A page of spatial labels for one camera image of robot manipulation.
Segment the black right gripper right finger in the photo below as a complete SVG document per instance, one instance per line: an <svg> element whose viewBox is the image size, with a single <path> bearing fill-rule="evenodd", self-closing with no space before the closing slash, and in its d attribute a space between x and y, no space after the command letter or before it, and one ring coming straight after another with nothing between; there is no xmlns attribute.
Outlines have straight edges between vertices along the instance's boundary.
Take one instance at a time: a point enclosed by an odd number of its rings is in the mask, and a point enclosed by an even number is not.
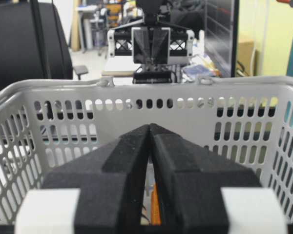
<svg viewBox="0 0 293 234"><path fill-rule="evenodd" d="M158 190L186 234L286 234L274 192L255 172L150 125Z"/></svg>

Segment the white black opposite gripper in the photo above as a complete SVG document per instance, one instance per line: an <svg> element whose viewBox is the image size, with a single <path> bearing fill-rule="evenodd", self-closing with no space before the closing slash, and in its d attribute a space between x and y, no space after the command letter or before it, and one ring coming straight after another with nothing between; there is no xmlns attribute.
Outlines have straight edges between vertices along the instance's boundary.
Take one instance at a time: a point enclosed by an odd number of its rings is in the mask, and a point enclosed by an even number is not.
<svg viewBox="0 0 293 234"><path fill-rule="evenodd" d="M122 26L107 33L108 55L129 56L144 65L186 64L193 55L193 31L183 27Z"/></svg>

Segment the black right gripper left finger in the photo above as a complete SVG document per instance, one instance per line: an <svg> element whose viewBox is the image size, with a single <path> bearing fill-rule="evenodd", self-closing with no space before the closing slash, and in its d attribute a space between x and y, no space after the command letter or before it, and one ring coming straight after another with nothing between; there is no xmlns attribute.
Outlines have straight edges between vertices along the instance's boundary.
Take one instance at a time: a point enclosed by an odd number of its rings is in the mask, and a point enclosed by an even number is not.
<svg viewBox="0 0 293 234"><path fill-rule="evenodd" d="M119 234L140 225L149 126L50 171L29 191L17 234Z"/></svg>

